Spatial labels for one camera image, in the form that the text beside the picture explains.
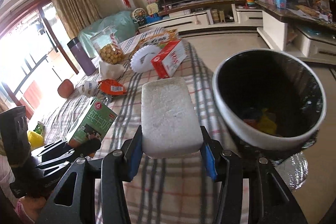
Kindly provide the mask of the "left hand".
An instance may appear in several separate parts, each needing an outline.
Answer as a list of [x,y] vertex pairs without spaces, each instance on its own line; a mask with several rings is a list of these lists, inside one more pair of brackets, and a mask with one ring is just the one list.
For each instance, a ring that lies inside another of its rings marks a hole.
[[47,200],[25,196],[17,201],[15,212],[23,223],[35,223]]

